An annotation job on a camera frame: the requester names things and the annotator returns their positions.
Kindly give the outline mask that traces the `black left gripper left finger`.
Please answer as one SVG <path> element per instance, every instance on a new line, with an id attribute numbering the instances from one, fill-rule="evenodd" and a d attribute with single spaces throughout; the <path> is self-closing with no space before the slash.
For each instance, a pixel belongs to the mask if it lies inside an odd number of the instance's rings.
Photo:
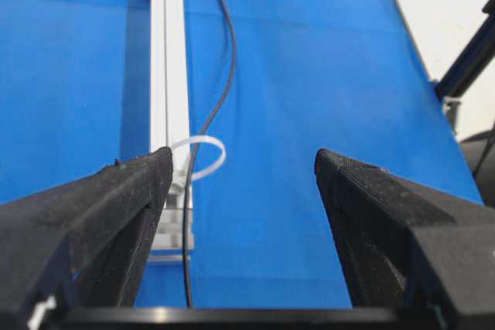
<path id="1" fill-rule="evenodd" d="M 3 204 L 1 327 L 27 328 L 50 296 L 62 308 L 132 306 L 171 183 L 163 147 Z"/>

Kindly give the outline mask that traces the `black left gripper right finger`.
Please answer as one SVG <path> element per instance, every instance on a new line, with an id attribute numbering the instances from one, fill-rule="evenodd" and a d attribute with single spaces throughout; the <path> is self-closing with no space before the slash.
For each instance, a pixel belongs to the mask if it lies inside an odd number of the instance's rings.
<path id="1" fill-rule="evenodd" d="M 351 302 L 431 308 L 449 329 L 494 327 L 494 211 L 334 151 L 316 183 Z"/>

